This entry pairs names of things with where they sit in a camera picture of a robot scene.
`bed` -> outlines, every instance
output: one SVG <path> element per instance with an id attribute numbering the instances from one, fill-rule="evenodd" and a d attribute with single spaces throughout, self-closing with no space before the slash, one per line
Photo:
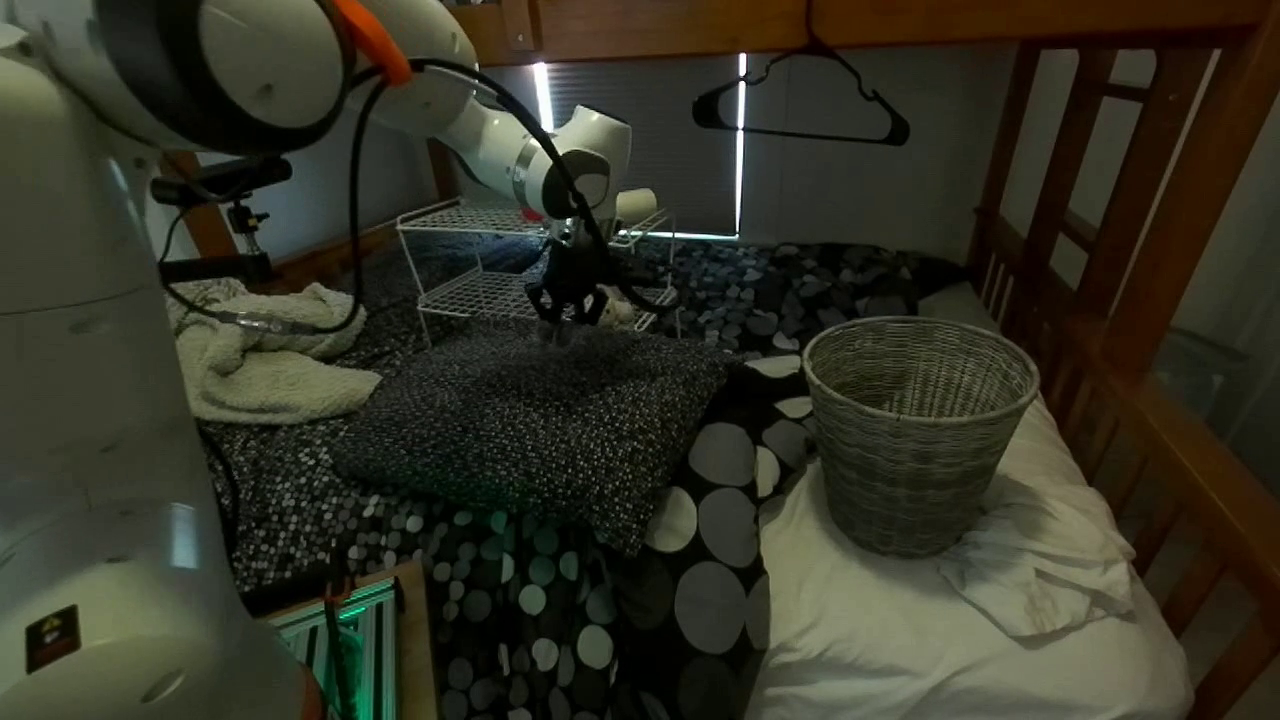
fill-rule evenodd
<path id="1" fill-rule="evenodd" d="M 770 0 L 759 10 L 741 10 L 731 0 L 500 0 L 456 9 L 456 16 L 488 65 L 770 51 L 806 40 L 806 0 Z M 1151 604 L 1190 647 L 1197 677 L 1192 714 L 1264 712 L 1268 701 L 1258 701 L 1264 693 L 1258 681 L 1280 652 L 1280 507 L 1190 409 L 1149 378 L 1149 366 L 1280 88 L 1278 4 L 830 0 L 817 19 L 842 48 L 1021 42 L 988 188 L 977 209 L 973 290 L 1040 359 L 1046 409 L 1056 424 L 1040 417 L 1040 430 L 1066 435 L 1084 478 L 1107 497 L 1131 541 Z M 1040 48 L 1082 48 L 1082 74 L 1035 219 L 1017 232 L 999 217 L 999 198 Z M 1107 82 L 1117 48 L 1156 48 L 1151 88 Z M 1104 222 L 1087 227 L 1072 217 L 1070 197 L 1104 94 L 1139 98 L 1146 117 Z M 1056 242 L 1087 251 L 1077 284 L 1056 274 Z M 1228 604 L 1235 606 L 1228 624 L 1200 642 L 1200 624 L 1225 615 L 1219 594 L 1245 599 Z M 1181 697 L 1164 697 L 1151 706 L 1181 706 Z"/>

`wicker basket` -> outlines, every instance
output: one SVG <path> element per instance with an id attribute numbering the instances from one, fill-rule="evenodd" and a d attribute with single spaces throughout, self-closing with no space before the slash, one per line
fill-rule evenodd
<path id="1" fill-rule="evenodd" d="M 933 557 L 985 507 L 1040 371 L 954 320 L 854 320 L 806 347 L 830 510 L 886 557 Z"/>

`white bed sheet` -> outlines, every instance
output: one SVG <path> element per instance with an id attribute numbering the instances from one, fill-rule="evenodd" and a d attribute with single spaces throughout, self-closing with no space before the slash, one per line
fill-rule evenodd
<path id="1" fill-rule="evenodd" d="M 1084 483 L 1035 401 L 999 470 Z M 819 466 L 764 510 L 773 647 L 751 714 L 1186 714 L 1190 660 L 1156 599 L 1056 639 L 1021 642 L 959 599 L 942 561 L 887 561 L 830 525 Z"/>

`bunk bed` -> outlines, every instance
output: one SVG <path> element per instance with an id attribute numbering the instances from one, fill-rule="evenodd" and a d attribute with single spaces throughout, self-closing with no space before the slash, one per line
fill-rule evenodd
<path id="1" fill-rule="evenodd" d="M 1151 357 L 1177 315 L 1217 217 L 1280 88 L 1280 9 L 1274 0 L 817 0 L 836 48 L 1021 42 L 967 269 L 988 315 L 1046 371 L 1046 404 L 1151 572 L 1186 637 L 1225 585 L 1253 599 L 1197 684 L 1192 714 L 1228 714 L 1280 656 L 1280 504 L 1190 411 L 1151 384 Z M 497 0 L 461 4 L 484 65 L 652 60 L 782 51 L 806 42 L 806 0 Z M 1052 149 L 1034 227 L 1006 217 L 1035 60 L 1077 48 L 1082 73 Z M 1117 48 L 1156 48 L 1151 88 L 1111 82 Z M 1101 227 L 1077 188 L 1104 94 L 1135 98 L 1139 128 Z M 1082 284 L 1052 269 L 1056 242 L 1087 251 Z"/>

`clothes hanger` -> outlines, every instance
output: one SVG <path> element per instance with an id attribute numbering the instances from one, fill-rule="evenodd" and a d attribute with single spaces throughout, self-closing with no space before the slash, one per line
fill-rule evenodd
<path id="1" fill-rule="evenodd" d="M 718 82 L 718 88 L 709 88 L 706 94 L 696 94 L 696 98 L 694 98 L 694 125 L 696 125 L 696 128 L 750 133 L 750 135 L 787 135 L 787 138 L 830 138 L 830 145 L 891 145 L 891 149 L 900 149 L 900 145 L 913 138 L 913 125 L 905 119 L 905 111 L 898 111 L 898 106 L 887 104 L 887 94 L 882 94 L 882 93 L 864 79 L 860 67 L 854 67 L 831 42 L 824 42 L 824 40 L 817 37 L 814 4 L 817 4 L 817 0 L 806 4 L 806 37 L 807 37 L 806 48 L 782 51 L 782 54 L 773 54 L 759 73 L 737 74 L 737 79 Z M 764 82 L 770 73 L 776 73 L 782 65 L 787 65 L 787 60 L 797 60 L 797 54 L 817 54 L 817 60 L 831 60 L 836 67 L 846 67 L 846 74 L 854 74 L 854 88 L 887 117 L 887 133 L 886 133 L 886 135 L 836 135 L 836 133 L 751 128 L 751 125 L 750 125 L 750 128 L 737 128 L 731 119 L 723 119 L 723 111 L 720 111 L 720 94 L 723 94 L 723 93 L 737 93 L 741 82 Z"/>

